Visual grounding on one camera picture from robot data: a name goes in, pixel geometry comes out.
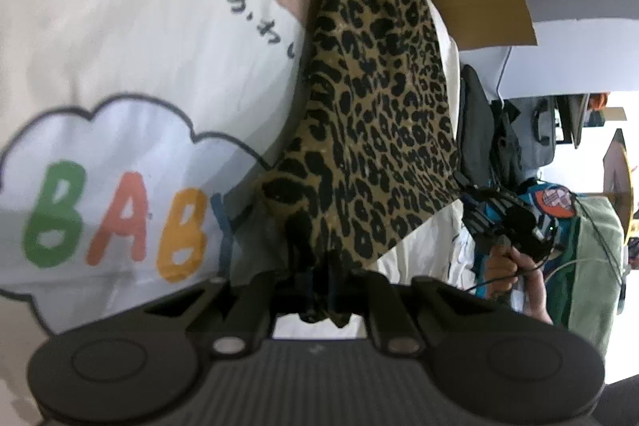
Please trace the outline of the person right hand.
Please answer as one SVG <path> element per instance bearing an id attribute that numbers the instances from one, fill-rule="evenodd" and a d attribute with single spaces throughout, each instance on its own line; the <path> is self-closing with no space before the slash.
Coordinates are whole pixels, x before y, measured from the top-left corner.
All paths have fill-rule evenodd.
<path id="1" fill-rule="evenodd" d="M 545 302 L 546 289 L 543 274 L 537 264 L 514 246 L 497 244 L 490 249 L 485 263 L 486 297 L 494 299 L 506 294 L 523 280 L 528 302 L 532 306 Z"/>

